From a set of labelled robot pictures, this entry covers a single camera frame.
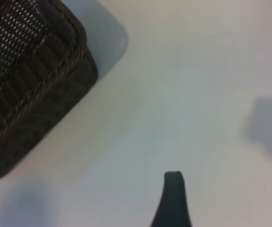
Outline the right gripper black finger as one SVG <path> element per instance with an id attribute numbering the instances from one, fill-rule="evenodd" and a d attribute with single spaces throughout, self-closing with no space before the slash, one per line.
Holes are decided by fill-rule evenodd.
<path id="1" fill-rule="evenodd" d="M 164 185 L 152 227 L 191 227 L 186 189 L 180 171 L 164 174 Z"/>

